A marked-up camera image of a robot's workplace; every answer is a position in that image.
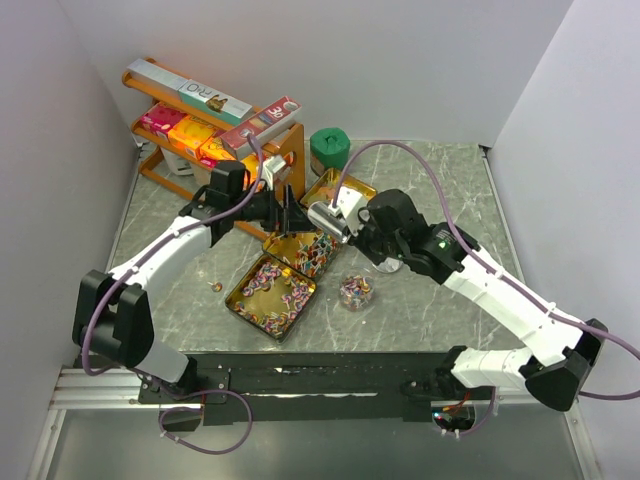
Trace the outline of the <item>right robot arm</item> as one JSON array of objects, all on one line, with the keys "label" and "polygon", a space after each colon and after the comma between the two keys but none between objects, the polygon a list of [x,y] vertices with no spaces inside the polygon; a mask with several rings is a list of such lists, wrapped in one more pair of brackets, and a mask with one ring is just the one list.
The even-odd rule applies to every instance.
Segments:
[{"label": "right robot arm", "polygon": [[428,223],[411,198],[398,189],[372,199],[343,187],[338,206],[355,246],[373,263],[399,260],[419,275],[462,295],[514,334],[522,347],[477,350],[454,347],[437,374],[437,386],[456,399],[472,388],[525,390],[543,405],[567,411],[576,400],[602,341],[599,321],[557,320],[553,304],[505,271],[464,232],[453,233],[441,222]]}]

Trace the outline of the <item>metal candy scoop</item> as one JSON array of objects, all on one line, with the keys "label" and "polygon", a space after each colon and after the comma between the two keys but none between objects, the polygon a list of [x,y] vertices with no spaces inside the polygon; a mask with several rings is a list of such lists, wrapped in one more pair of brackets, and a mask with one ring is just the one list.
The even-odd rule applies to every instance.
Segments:
[{"label": "metal candy scoop", "polygon": [[307,217],[313,225],[337,242],[348,242],[350,231],[346,220],[327,203],[318,201],[311,204],[307,210]]}]

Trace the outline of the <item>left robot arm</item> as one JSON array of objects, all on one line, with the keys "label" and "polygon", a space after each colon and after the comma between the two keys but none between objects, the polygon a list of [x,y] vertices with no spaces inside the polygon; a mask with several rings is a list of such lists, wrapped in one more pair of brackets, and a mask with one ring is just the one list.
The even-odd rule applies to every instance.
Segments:
[{"label": "left robot arm", "polygon": [[238,221],[257,222],[266,232],[309,232],[313,225],[283,179],[289,166],[280,156],[261,162],[254,178],[238,161],[222,161],[179,211],[169,227],[127,262],[81,280],[72,340],[82,367],[99,375],[91,355],[157,381],[174,401],[198,389],[197,362],[168,346],[154,332],[152,305],[165,285],[191,260],[213,247]]}]

